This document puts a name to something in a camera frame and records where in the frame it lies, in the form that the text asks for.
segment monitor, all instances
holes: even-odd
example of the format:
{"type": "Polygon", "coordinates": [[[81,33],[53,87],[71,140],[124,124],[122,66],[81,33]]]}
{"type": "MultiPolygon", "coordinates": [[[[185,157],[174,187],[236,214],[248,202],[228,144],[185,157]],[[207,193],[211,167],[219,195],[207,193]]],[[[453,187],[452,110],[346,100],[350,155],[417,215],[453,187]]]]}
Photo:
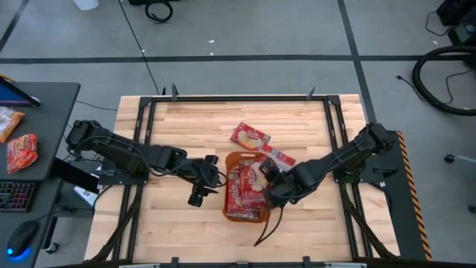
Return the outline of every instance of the monitor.
{"type": "Polygon", "coordinates": [[[38,107],[38,99],[24,93],[8,80],[0,77],[0,106],[38,107]]]}

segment computer mouse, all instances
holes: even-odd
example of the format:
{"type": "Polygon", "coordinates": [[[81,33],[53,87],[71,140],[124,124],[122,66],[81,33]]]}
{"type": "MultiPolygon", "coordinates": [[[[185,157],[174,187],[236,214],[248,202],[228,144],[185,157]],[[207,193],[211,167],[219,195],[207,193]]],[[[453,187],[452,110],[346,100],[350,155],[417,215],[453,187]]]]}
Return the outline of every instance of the computer mouse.
{"type": "Polygon", "coordinates": [[[35,220],[28,220],[20,224],[18,228],[10,236],[7,245],[7,254],[10,257],[18,257],[28,246],[35,237],[36,231],[38,231],[39,223],[35,220]]]}

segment yellow and black hazard stripe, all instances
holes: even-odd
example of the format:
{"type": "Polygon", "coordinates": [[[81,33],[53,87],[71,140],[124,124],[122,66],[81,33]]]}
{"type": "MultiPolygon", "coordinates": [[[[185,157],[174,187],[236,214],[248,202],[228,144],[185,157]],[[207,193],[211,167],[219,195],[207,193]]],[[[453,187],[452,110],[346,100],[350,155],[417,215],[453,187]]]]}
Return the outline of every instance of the yellow and black hazard stripe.
{"type": "Polygon", "coordinates": [[[396,132],[400,141],[400,150],[402,151],[403,163],[405,164],[405,170],[408,178],[408,185],[410,186],[411,199],[414,203],[416,220],[418,221],[418,228],[420,237],[422,238],[423,249],[425,250],[425,257],[427,261],[432,261],[430,245],[426,236],[425,224],[423,224],[422,211],[419,207],[419,201],[417,196],[417,190],[415,189],[414,177],[411,175],[410,161],[408,160],[407,147],[405,146],[405,140],[403,134],[399,131],[396,132]]]}

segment orange basket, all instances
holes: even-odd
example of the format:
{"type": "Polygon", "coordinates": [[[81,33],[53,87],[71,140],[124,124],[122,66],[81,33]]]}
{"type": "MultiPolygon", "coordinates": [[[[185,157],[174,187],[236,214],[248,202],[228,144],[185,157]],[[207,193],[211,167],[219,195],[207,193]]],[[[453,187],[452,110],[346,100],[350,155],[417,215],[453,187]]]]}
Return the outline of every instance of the orange basket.
{"type": "MultiPolygon", "coordinates": [[[[227,178],[230,176],[230,172],[239,165],[239,161],[241,160],[251,160],[251,159],[258,159],[263,156],[266,156],[265,153],[259,153],[259,152],[232,152],[230,153],[226,159],[225,159],[225,165],[226,165],[226,176],[227,178]]],[[[241,223],[263,223],[266,221],[266,219],[269,217],[269,210],[267,207],[261,208],[260,211],[258,211],[258,219],[257,220],[246,220],[238,217],[232,217],[228,216],[226,214],[226,208],[228,206],[228,188],[231,186],[230,183],[227,182],[226,185],[226,191],[225,191],[225,206],[222,209],[223,216],[227,218],[227,220],[233,221],[233,222],[241,222],[241,223]]]]}

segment snack package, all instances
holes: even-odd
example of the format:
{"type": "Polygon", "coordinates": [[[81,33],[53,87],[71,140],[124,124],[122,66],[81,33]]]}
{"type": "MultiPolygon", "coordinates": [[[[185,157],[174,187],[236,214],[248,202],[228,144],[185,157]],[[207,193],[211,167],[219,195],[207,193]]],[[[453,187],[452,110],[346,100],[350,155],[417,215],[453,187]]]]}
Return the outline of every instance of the snack package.
{"type": "Polygon", "coordinates": [[[245,207],[261,209],[265,207],[263,190],[267,184],[263,173],[258,169],[266,157],[240,162],[241,201],[245,207]]]}
{"type": "Polygon", "coordinates": [[[247,210],[241,202],[241,196],[239,192],[239,170],[234,170],[234,172],[229,173],[227,191],[228,199],[226,214],[228,216],[247,220],[258,219],[257,212],[247,210]]]}
{"type": "Polygon", "coordinates": [[[8,136],[13,132],[23,115],[25,114],[22,112],[0,107],[0,142],[7,141],[8,136]]]}
{"type": "Polygon", "coordinates": [[[248,150],[258,151],[263,144],[267,144],[271,136],[262,133],[244,123],[239,123],[230,137],[230,140],[248,150]]]}
{"type": "Polygon", "coordinates": [[[38,158],[34,134],[23,135],[8,142],[7,145],[7,172],[15,173],[31,165],[38,158]]]}
{"type": "Polygon", "coordinates": [[[296,164],[296,159],[293,159],[291,156],[287,156],[284,153],[281,153],[280,151],[269,146],[268,144],[263,144],[260,147],[260,152],[268,154],[268,157],[273,159],[273,161],[276,163],[276,166],[281,171],[288,171],[296,164]]]}

